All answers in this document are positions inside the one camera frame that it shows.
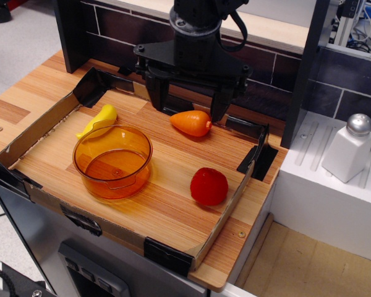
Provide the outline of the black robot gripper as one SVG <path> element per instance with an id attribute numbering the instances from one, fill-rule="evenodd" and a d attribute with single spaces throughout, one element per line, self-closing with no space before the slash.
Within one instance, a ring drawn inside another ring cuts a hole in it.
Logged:
<path id="1" fill-rule="evenodd" d="M 211 88 L 211 121 L 221 121 L 232 100 L 245 92 L 252 72 L 231 55 L 245 46 L 247 29 L 241 33 L 243 40 L 236 45 L 224 44 L 219 31 L 196 35 L 178 30 L 172 40 L 136 45 L 136 71 L 145 79 L 153 107 L 163 111 L 171 82 Z"/>

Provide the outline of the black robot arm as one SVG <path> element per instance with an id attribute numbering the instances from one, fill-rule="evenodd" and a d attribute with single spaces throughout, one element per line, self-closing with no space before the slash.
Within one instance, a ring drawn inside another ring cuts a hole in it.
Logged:
<path id="1" fill-rule="evenodd" d="M 252 68 L 233 57 L 244 43 L 226 46 L 220 37 L 222 21 L 231 17 L 243 39 L 247 28 L 237 13 L 245 1 L 175 1 L 169 13 L 173 40 L 135 46 L 136 73 L 146 82 L 152 105 L 162 111 L 171 82 L 213 91 L 211 120 L 220 121 L 232 99 L 246 90 Z"/>

